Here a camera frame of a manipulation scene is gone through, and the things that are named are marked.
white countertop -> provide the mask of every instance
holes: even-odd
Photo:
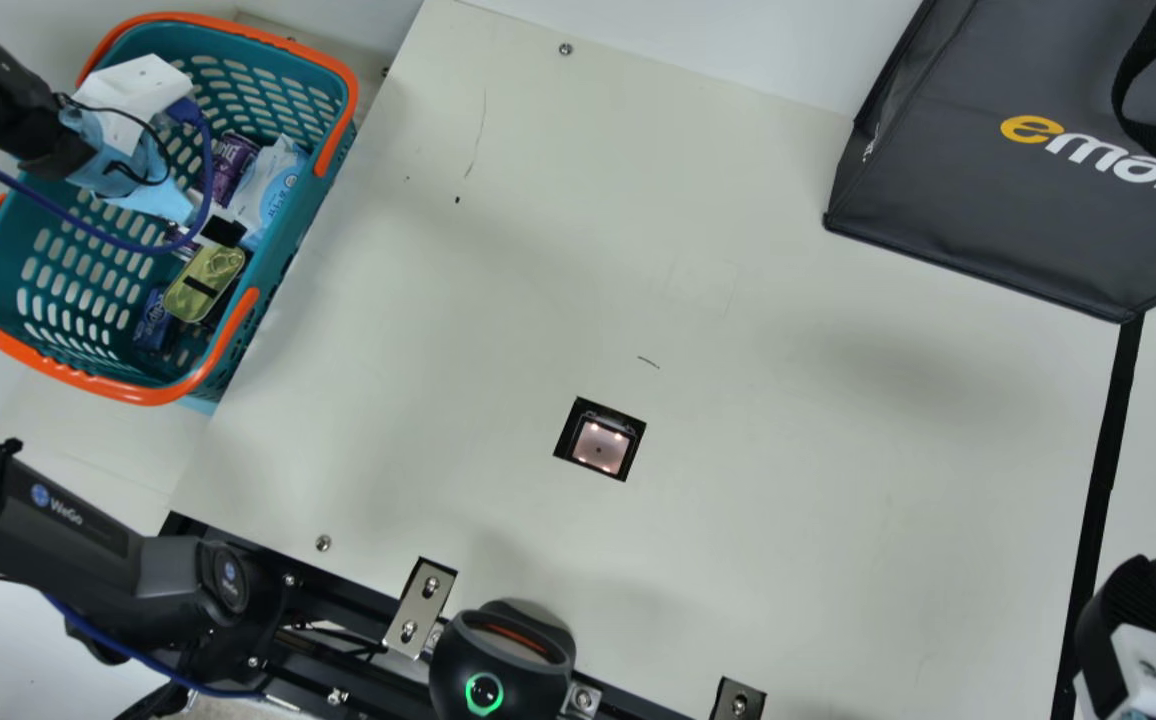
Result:
[[[172,507],[691,717],[1043,715],[1116,328],[822,231],[846,118],[571,39],[424,5]]]

black pole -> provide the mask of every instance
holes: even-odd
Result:
[[[1134,389],[1134,368],[1141,340],[1142,316],[1139,316],[1134,322],[1122,325],[1121,336],[1116,343],[1112,379],[1107,385],[1107,406],[1103,410],[1103,428],[1098,432],[1089,495],[1085,497],[1085,520],[1081,524],[1080,543],[1076,545],[1076,570],[1070,579],[1067,626],[1064,629],[1053,710],[1048,720],[1072,720],[1076,715],[1076,689],[1072,686],[1072,681],[1080,669],[1076,667],[1076,647],[1072,636],[1075,634],[1081,610],[1094,597],[1094,585],[1098,581],[1103,530],[1107,528],[1107,507],[1112,503],[1116,469],[1121,461],[1121,441],[1125,439],[1125,421],[1131,409],[1131,389]]]

shopping basket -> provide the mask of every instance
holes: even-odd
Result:
[[[220,322],[184,325],[165,354],[138,350],[134,329],[150,288],[175,281],[181,260],[117,250],[28,196],[1,196],[0,348],[60,381],[133,404],[187,395],[216,401],[355,139],[357,82],[339,60],[296,42],[186,13],[127,20],[104,38],[80,77],[150,53],[191,75],[214,138],[234,131],[271,144],[284,132],[310,150],[309,172],[236,281]],[[184,126],[165,131],[163,140],[184,187],[202,164],[202,139]],[[116,237],[154,245],[165,232],[165,223],[104,205],[71,184],[31,176],[21,181]]]

black tote bag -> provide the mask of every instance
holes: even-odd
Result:
[[[825,225],[1127,322],[1156,305],[1156,0],[926,0]]]

green light ring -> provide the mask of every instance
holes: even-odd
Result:
[[[472,689],[476,686],[476,680],[481,678],[494,680],[494,684],[499,689],[494,705],[488,708],[476,705],[476,703],[472,699]],[[502,705],[502,696],[504,696],[504,692],[502,692],[502,680],[497,680],[497,675],[494,673],[477,673],[472,675],[470,678],[467,680],[467,685],[465,685],[464,692],[467,695],[467,710],[474,712],[477,717],[487,717],[488,714],[491,714],[491,712]]]

